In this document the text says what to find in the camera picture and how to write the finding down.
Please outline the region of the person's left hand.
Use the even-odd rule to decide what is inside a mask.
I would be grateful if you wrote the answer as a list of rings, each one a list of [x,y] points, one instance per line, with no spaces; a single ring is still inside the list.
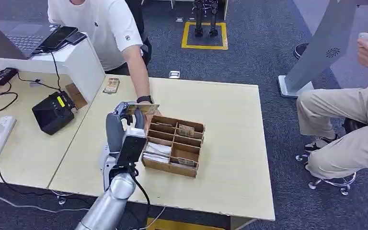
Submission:
[[[145,118],[145,126],[144,126],[144,130],[147,132],[148,129],[149,129],[149,126],[151,124],[151,120],[153,118],[153,116],[156,115],[156,116],[162,116],[162,114],[160,113],[160,111],[157,109],[154,111],[154,113],[152,114],[145,114],[144,115],[144,118]]]

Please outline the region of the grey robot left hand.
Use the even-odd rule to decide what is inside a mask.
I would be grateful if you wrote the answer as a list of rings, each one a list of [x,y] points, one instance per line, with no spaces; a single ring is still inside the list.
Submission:
[[[120,102],[114,111],[106,116],[105,130],[111,153],[119,152],[126,135],[145,138],[144,115],[135,102]]]

